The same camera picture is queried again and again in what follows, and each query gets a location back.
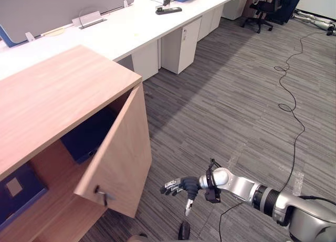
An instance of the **gray carpet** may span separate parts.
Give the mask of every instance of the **gray carpet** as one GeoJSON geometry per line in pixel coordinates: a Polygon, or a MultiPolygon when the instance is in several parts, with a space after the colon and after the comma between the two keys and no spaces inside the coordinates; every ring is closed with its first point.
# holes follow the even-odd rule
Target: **gray carpet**
{"type": "MultiPolygon", "coordinates": [[[[222,19],[197,44],[194,63],[180,75],[161,69],[144,82],[153,163],[138,213],[132,219],[107,211],[81,242],[126,241],[140,232],[150,241],[176,239],[186,194],[164,196],[159,188],[176,177],[204,174],[211,158],[237,175],[278,190],[283,186],[301,127],[278,108],[278,103],[293,106],[293,100],[279,85],[281,73],[273,66],[284,66],[298,52],[299,37],[320,30],[291,20],[256,34],[256,26],[241,28],[241,22],[222,19]]],[[[283,80],[306,126],[285,191],[335,201],[336,37],[312,35],[303,46],[304,54],[290,61],[283,80]]],[[[237,202],[223,193],[220,204],[211,204],[200,192],[187,219],[191,239],[219,241],[219,215],[237,202]]],[[[221,231],[223,241],[230,242],[289,238],[288,230],[246,205],[224,216],[221,231]]]]}

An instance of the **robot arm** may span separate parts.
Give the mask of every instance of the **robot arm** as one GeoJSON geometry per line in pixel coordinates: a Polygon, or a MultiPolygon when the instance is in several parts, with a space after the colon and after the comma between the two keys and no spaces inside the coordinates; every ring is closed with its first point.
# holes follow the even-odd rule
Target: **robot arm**
{"type": "Polygon", "coordinates": [[[161,193],[168,195],[173,192],[173,195],[176,195],[182,189],[188,192],[185,215],[189,214],[198,189],[207,190],[206,199],[212,203],[220,202],[218,200],[220,193],[218,189],[220,189],[272,217],[277,224],[289,225],[289,232],[294,241],[336,241],[334,212],[316,202],[279,192],[258,182],[236,176],[226,168],[219,167],[198,180],[196,177],[178,178],[166,183],[161,188],[161,193]]]}

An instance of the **office chair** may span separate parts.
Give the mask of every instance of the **office chair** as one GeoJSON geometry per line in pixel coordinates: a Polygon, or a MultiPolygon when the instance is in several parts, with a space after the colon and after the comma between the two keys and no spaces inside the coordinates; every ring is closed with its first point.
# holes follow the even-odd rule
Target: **office chair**
{"type": "Polygon", "coordinates": [[[251,4],[250,8],[256,9],[257,13],[256,15],[259,15],[258,18],[254,18],[254,17],[248,17],[244,23],[242,24],[242,27],[244,28],[246,23],[253,21],[256,22],[259,26],[259,29],[257,31],[257,33],[260,33],[261,30],[261,25],[265,24],[267,26],[269,26],[269,31],[272,31],[273,29],[273,25],[268,23],[267,21],[265,21],[265,19],[263,19],[263,15],[264,14],[274,14],[278,9],[281,8],[281,1],[282,0],[272,0],[271,2],[268,2],[269,0],[266,1],[258,1],[256,4],[251,4]]]}

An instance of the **blue binder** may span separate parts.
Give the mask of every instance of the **blue binder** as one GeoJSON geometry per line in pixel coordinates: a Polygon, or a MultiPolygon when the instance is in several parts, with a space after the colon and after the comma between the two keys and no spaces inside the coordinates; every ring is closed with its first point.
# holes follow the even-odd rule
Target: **blue binder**
{"type": "Polygon", "coordinates": [[[46,192],[46,187],[27,163],[0,181],[0,230],[46,192]]]}
{"type": "Polygon", "coordinates": [[[96,153],[115,119],[116,114],[105,107],[60,139],[72,158],[82,163],[96,153]]]}

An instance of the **cable on floor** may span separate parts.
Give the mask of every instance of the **cable on floor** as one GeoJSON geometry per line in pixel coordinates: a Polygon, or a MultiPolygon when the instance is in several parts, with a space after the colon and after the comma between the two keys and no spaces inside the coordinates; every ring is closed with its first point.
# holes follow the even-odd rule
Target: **cable on floor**
{"type": "MultiPolygon", "coordinates": [[[[303,123],[296,117],[296,115],[294,114],[294,110],[296,109],[296,106],[297,106],[297,102],[296,102],[296,99],[293,95],[293,93],[291,93],[290,90],[288,90],[283,84],[282,84],[282,79],[287,75],[287,71],[289,70],[290,66],[289,66],[289,63],[288,61],[293,57],[293,56],[297,56],[297,55],[300,55],[303,53],[303,44],[302,44],[302,40],[311,36],[311,35],[314,35],[314,34],[325,34],[325,32],[314,32],[314,33],[310,33],[306,36],[303,36],[300,38],[300,45],[301,45],[301,51],[299,53],[295,53],[295,54],[292,54],[291,56],[289,56],[287,58],[287,60],[285,61],[286,63],[286,67],[281,67],[281,66],[274,66],[274,70],[276,71],[281,71],[281,72],[284,72],[284,74],[280,77],[279,79],[279,84],[281,85],[282,88],[284,88],[293,98],[294,100],[294,107],[291,108],[289,105],[287,104],[284,104],[284,103],[279,103],[278,104],[278,107],[285,111],[285,112],[291,112],[293,117],[300,123],[300,125],[302,126],[302,131],[295,137],[294,139],[294,144],[293,144],[293,148],[294,148],[294,152],[293,152],[293,160],[292,160],[292,166],[291,166],[291,170],[290,170],[290,173],[289,173],[289,176],[286,180],[286,182],[284,183],[283,187],[281,188],[280,192],[282,192],[286,186],[288,185],[289,183],[289,180],[290,178],[292,177],[292,174],[293,174],[293,170],[294,170],[294,166],[295,166],[295,157],[296,157],[296,143],[297,143],[297,140],[298,140],[298,137],[300,137],[306,130],[305,128],[305,125],[303,125],[303,123]]],[[[303,199],[320,199],[320,200],[323,200],[323,201],[327,201],[328,199],[325,199],[325,198],[321,198],[321,197],[315,197],[315,196],[309,196],[309,197],[315,197],[315,198],[305,198],[306,196],[301,196],[301,198],[303,199]]],[[[220,239],[220,242],[222,242],[222,235],[221,235],[221,222],[222,222],[222,217],[229,211],[231,211],[233,208],[236,208],[238,207],[239,205],[243,204],[244,202],[240,202],[232,207],[230,207],[229,209],[227,209],[225,212],[223,212],[221,215],[220,215],[220,219],[219,219],[219,229],[218,229],[218,232],[219,232],[219,239],[220,239]]]]}

